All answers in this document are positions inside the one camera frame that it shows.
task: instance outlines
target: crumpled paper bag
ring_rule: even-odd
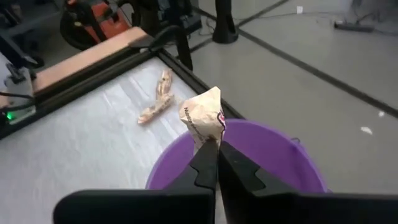
[[[220,146],[226,126],[221,107],[221,90],[218,87],[185,100],[180,105],[179,115],[195,142],[193,154],[196,154],[209,138],[215,139]]]

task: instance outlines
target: purple plastic bin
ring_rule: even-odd
[[[322,177],[305,149],[284,134],[243,119],[227,119],[224,141],[264,170],[304,192],[327,192]],[[176,139],[158,158],[147,189],[163,189],[184,170],[193,157],[189,133]]]

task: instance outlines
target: wooden board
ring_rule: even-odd
[[[88,50],[80,52],[37,74],[33,89],[38,93],[54,83],[73,75],[74,73],[100,61],[125,48],[129,43],[143,38],[146,33],[138,27],[133,27],[109,40],[106,40]],[[0,107],[8,105],[7,98],[0,96]]]

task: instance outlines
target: floor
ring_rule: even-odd
[[[214,0],[199,3],[216,15]],[[239,24],[278,0],[232,3]],[[364,34],[333,29],[334,20],[355,21],[350,0],[285,1],[245,22],[230,45],[208,40],[203,16],[204,28],[189,40],[194,72],[220,87],[247,119],[299,138],[332,191],[397,194],[398,37],[386,34],[398,32],[398,9],[386,7],[393,3],[363,0],[358,15],[375,8],[387,15],[383,22],[364,21],[383,34]],[[324,13],[276,16],[295,13],[297,6]],[[62,55],[73,54],[64,49]]]

